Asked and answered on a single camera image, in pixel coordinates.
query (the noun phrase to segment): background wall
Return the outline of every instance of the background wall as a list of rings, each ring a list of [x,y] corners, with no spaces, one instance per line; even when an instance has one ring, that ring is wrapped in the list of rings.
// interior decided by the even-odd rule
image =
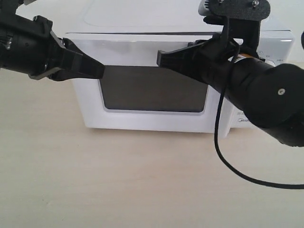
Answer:
[[[38,0],[27,7],[20,7],[18,14],[33,18],[43,15],[54,21],[54,31],[58,36],[75,21],[78,13],[90,0]],[[293,32],[296,43],[290,54],[289,61],[304,62],[304,51],[301,46],[301,34],[304,31],[303,0],[268,0],[272,13],[279,17]]]

